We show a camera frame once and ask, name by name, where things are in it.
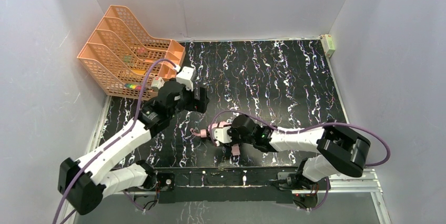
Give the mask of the pink and black folding umbrella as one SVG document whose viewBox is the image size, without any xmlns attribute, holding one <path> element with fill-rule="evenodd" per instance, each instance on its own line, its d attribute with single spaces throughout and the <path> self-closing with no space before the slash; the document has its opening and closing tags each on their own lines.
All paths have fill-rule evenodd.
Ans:
<svg viewBox="0 0 446 224">
<path fill-rule="evenodd" d="M 219 123 L 214 123 L 208 126 L 208 128 L 206 129 L 201 129 L 199 131 L 194 130 L 193 128 L 190 129 L 190 132 L 192 133 L 192 135 L 200 137 L 201 139 L 205 139 L 205 140 L 210 140 L 214 145 L 215 142 L 214 140 L 211 138 L 211 130 L 217 127 L 225 127 L 225 126 L 231 126 L 230 123 L 221 121 Z M 217 147 L 229 147 L 231 149 L 231 154 L 233 156 L 239 156 L 240 155 L 240 147 L 239 144 L 235 143 L 234 141 L 232 141 L 230 144 L 222 144 L 220 146 Z"/>
</svg>

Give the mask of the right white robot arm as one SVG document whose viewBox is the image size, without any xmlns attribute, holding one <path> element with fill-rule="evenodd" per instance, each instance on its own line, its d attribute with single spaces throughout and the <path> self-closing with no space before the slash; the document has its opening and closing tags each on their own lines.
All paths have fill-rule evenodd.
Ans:
<svg viewBox="0 0 446 224">
<path fill-rule="evenodd" d="M 317 156 L 302 161 L 296 175 L 297 179 L 309 182 L 334 174 L 361 177 L 371 146 L 370 140 L 346 124 L 287 129 L 261 126 L 247 115 L 237 116 L 230 124 L 217 125 L 211 136 L 224 145 L 250 144 L 261 152 L 314 152 Z"/>
</svg>

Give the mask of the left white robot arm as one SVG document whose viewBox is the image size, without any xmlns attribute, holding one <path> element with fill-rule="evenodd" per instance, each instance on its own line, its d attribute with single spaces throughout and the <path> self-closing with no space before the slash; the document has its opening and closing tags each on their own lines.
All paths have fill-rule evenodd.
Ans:
<svg viewBox="0 0 446 224">
<path fill-rule="evenodd" d="M 149 142 L 166 129 L 180 112 L 205 113 L 209 98 L 207 88 L 189 89 L 179 78 L 164 83 L 157 96 L 144 102 L 136 118 L 92 152 L 60 165 L 58 190 L 80 215 L 92 212 L 100 202 L 132 187 L 154 190 L 158 185 L 156 170 L 144 160 L 114 170 L 133 150 Z"/>
</svg>

